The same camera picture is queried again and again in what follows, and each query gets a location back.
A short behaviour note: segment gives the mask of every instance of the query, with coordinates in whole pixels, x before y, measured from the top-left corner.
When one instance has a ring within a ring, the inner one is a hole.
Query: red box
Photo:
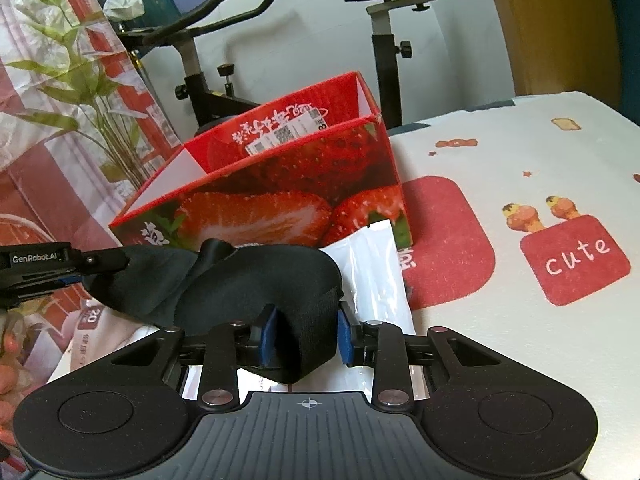
[[[520,249],[556,306],[580,300],[631,272],[625,253],[590,215],[526,235]]]
[[[110,228],[123,244],[193,250],[207,238],[325,246],[382,219],[411,245],[382,115],[351,72],[185,143]]]

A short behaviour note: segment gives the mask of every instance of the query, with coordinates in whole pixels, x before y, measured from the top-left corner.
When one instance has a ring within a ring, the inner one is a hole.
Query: adjustment knob
[[[189,90],[187,90],[187,85],[178,85],[175,87],[175,96],[178,98],[178,101],[182,101],[189,97]]]
[[[236,66],[233,63],[225,63],[218,67],[218,73],[220,77],[229,77],[234,74]]]
[[[409,59],[414,55],[414,50],[411,48],[411,41],[401,41],[400,42],[400,56],[405,59]]]

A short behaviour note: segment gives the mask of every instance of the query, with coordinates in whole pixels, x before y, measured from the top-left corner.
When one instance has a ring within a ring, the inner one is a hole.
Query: barcode label
[[[278,144],[283,144],[288,140],[293,140],[296,138],[296,136],[286,124],[278,128],[277,130],[274,130],[272,133],[278,140]]]
[[[298,117],[293,118],[268,134],[263,134],[259,139],[249,143],[245,150],[249,155],[257,155],[268,148],[274,148],[289,142],[316,133],[328,128],[322,114],[317,108],[311,108]]]

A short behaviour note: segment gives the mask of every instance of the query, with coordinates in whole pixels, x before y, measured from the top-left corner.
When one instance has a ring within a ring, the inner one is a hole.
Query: strawberry box
[[[123,244],[324,247],[373,222],[412,243],[382,115],[359,73],[254,108],[190,140],[110,224]]]

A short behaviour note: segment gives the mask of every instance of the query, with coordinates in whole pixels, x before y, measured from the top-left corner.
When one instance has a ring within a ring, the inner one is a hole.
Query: exercise bike
[[[235,69],[232,63],[222,64],[218,67],[218,73],[226,79],[225,93],[209,89],[207,79],[200,67],[200,59],[198,58],[194,38],[256,18],[271,7],[275,0],[263,0],[255,9],[236,14],[210,25],[191,27],[194,23],[209,16],[222,1],[206,0],[169,25],[121,30],[118,32],[120,41],[129,52],[156,46],[172,46],[180,53],[182,65],[184,66],[184,84],[175,88],[175,96],[179,100],[187,97],[191,100],[191,106],[198,121],[198,130],[195,135],[206,132],[217,124],[258,106],[258,103],[236,96],[234,85],[231,81],[231,76],[234,74]]]
[[[373,0],[344,0],[345,2],[370,2]],[[376,59],[378,89],[380,90],[380,108],[387,129],[402,125],[402,106],[400,96],[400,79],[398,75],[398,59],[409,59],[413,55],[409,41],[401,41],[396,46],[396,39],[391,32],[389,11],[402,7],[414,7],[421,12],[429,9],[429,2],[435,0],[382,0],[380,4],[367,7],[373,28],[373,54]]]

